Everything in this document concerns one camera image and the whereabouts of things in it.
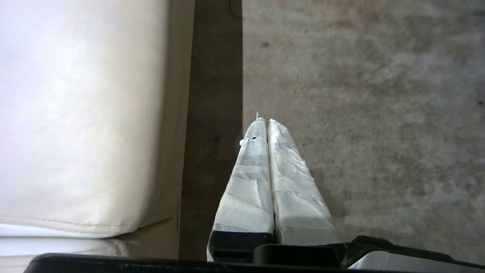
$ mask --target gray carpet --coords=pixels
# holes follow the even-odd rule
[[[227,2],[204,3],[196,24],[204,10],[225,20],[194,28],[180,258],[204,258],[232,122],[259,111],[291,131],[344,241],[485,263],[485,2],[245,0],[242,94],[227,58],[198,55],[239,46],[216,39],[239,28]]]

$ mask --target beige leather seat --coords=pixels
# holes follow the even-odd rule
[[[2,1],[0,271],[46,250],[177,258],[193,16]]]

